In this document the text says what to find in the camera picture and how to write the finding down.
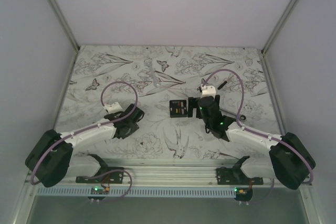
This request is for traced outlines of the black fuse box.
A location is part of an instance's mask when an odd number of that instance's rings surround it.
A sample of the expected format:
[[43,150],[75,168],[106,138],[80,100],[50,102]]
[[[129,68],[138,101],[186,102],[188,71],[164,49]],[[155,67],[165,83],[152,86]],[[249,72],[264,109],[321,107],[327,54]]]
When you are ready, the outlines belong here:
[[187,101],[186,100],[170,100],[169,101],[170,118],[186,118]]

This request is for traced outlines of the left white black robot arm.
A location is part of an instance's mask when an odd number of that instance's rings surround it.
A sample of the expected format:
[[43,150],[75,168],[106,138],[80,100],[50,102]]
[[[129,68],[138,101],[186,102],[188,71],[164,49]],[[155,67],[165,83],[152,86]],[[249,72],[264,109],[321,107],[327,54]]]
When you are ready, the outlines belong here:
[[122,182],[122,167],[110,167],[98,154],[88,154],[89,147],[113,138],[125,139],[139,129],[144,111],[130,104],[123,110],[119,104],[108,107],[108,114],[98,122],[72,132],[46,131],[25,160],[26,167],[45,187],[63,179],[81,184],[103,182],[112,171],[117,184]]

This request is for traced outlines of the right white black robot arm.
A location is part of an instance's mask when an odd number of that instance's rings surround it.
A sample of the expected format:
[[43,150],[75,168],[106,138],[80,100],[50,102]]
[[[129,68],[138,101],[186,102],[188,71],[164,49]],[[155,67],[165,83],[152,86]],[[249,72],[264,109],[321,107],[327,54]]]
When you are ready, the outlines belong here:
[[192,116],[194,110],[196,117],[203,120],[206,133],[262,153],[259,158],[248,154],[238,160],[232,168],[236,183],[242,185],[256,177],[270,178],[293,190],[311,183],[316,163],[295,134],[273,135],[240,125],[235,118],[221,113],[218,95],[190,98],[188,115]]

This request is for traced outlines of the small black screwdriver bit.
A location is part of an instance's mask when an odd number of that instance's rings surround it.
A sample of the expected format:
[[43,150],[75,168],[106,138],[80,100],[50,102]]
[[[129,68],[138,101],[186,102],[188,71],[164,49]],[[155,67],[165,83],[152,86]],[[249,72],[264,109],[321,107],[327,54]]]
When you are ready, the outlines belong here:
[[218,89],[222,89],[225,85],[227,84],[227,81],[224,81],[223,83],[221,83],[219,86],[218,86]]

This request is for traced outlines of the ratchet wrench tool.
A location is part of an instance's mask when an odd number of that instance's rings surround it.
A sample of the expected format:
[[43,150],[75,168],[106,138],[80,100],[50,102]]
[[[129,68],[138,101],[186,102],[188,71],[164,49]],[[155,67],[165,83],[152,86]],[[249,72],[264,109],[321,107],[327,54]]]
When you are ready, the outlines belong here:
[[[219,109],[220,109],[222,112],[224,112],[224,113],[226,113],[226,114],[228,114],[228,115],[231,115],[231,116],[234,116],[234,117],[237,116],[237,114],[236,114],[235,112],[231,112],[231,111],[226,110],[226,109],[224,109],[224,108],[219,108]],[[240,119],[241,121],[245,121],[247,118],[246,118],[245,115],[243,115],[243,114],[239,114],[239,119]]]

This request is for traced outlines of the silver open-end wrench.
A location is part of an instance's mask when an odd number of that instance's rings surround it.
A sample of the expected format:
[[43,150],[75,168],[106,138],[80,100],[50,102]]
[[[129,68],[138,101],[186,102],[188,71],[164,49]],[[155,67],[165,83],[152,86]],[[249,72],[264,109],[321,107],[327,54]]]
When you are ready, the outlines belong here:
[[159,87],[161,84],[160,84],[158,78],[155,75],[155,71],[154,71],[153,66],[152,66],[152,59],[148,58],[148,59],[144,60],[144,65],[149,69],[149,71],[151,73],[151,76],[153,78],[153,85],[155,87]]

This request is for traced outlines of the left green controller board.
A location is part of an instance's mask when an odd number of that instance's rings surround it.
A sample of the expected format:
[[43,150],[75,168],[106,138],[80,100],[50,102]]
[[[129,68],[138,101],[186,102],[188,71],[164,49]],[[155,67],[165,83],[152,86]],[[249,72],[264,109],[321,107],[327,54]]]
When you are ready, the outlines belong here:
[[99,203],[109,195],[109,187],[93,186],[90,189],[88,199],[91,203]]

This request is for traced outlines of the green controller board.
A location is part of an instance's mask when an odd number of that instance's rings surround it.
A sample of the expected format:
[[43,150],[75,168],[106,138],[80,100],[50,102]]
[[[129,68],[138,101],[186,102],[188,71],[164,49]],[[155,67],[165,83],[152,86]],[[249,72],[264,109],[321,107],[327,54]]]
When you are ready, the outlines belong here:
[[251,201],[253,197],[253,189],[252,188],[235,188],[235,200],[239,203],[246,203],[247,205]]
[[90,189],[88,199],[91,203],[99,203],[109,195],[109,187],[93,186]]

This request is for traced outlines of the right green controller board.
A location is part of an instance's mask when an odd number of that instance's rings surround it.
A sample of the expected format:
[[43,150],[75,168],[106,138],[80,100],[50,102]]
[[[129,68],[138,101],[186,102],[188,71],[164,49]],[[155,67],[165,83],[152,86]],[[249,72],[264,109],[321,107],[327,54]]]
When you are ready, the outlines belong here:
[[246,203],[247,205],[251,201],[253,197],[253,189],[252,188],[235,188],[235,200],[239,203]]

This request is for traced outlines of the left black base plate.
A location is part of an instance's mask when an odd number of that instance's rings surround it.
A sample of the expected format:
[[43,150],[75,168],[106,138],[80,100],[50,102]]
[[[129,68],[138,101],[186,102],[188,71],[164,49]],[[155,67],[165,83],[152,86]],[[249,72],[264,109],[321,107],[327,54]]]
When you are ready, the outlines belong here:
[[122,184],[124,175],[123,167],[107,167],[100,169],[93,178],[76,177],[79,184]]

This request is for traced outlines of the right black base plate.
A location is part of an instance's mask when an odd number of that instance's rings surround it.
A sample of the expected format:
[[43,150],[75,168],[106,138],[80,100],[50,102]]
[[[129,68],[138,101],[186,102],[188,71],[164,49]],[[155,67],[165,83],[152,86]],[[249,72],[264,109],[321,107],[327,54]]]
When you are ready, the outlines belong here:
[[216,179],[218,185],[263,185],[261,177],[248,178],[240,169],[220,167],[216,169]]

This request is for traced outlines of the aluminium mounting rail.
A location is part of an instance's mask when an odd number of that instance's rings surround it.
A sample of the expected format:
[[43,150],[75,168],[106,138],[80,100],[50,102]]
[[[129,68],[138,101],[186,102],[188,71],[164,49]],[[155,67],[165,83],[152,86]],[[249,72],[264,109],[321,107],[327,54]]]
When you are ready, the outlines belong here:
[[75,157],[71,164],[63,159],[50,166],[41,164],[31,178],[34,183],[42,183],[52,187],[66,181],[75,181],[76,177],[93,178],[100,169],[107,167],[123,167],[122,183],[139,180],[149,184],[200,184],[215,181],[216,169],[232,168],[232,159],[198,159],[198,160],[149,160],[149,159],[107,159],[98,156]]

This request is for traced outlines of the right aluminium frame post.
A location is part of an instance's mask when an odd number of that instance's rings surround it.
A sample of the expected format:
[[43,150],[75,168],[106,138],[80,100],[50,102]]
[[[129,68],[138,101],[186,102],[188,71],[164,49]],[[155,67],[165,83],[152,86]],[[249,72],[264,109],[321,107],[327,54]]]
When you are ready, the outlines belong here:
[[270,36],[268,37],[264,47],[261,50],[262,55],[264,56],[275,39],[277,38],[278,34],[281,32],[283,26],[286,24],[287,20],[289,19],[292,12],[295,10],[296,5],[299,3],[300,0],[290,0],[287,4],[285,10],[282,12],[280,18],[278,19],[274,29],[272,30]]

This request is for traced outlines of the aluminium frame post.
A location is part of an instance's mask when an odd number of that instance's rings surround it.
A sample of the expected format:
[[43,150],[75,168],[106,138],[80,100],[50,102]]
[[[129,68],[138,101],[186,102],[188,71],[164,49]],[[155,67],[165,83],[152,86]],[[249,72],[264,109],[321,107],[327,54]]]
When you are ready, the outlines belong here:
[[78,45],[75,36],[68,24],[68,22],[65,19],[64,14],[61,11],[61,8],[59,7],[57,0],[47,0],[49,3],[52,11],[54,12],[56,18],[58,19],[58,22],[60,23],[66,37],[68,38],[69,42],[71,43],[72,47],[76,52],[80,50],[80,46]]
[[277,38],[278,34],[281,32],[283,26],[286,24],[287,20],[289,19],[292,12],[295,10],[296,5],[299,3],[300,0],[290,0],[287,4],[285,10],[282,12],[280,18],[278,19],[274,29],[272,30],[270,36],[268,37],[264,47],[261,50],[262,55],[264,56],[275,39]]

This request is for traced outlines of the left aluminium frame post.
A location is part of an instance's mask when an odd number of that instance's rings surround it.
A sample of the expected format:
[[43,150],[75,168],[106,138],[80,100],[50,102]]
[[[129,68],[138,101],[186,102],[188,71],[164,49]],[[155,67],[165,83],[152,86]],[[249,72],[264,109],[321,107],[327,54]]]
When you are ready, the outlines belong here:
[[78,45],[75,36],[68,24],[68,22],[65,19],[64,14],[61,11],[61,8],[59,7],[57,0],[47,0],[49,3],[52,11],[54,12],[56,18],[58,19],[58,22],[60,23],[66,37],[68,38],[69,42],[71,43],[72,47],[76,52],[80,50],[80,46]]

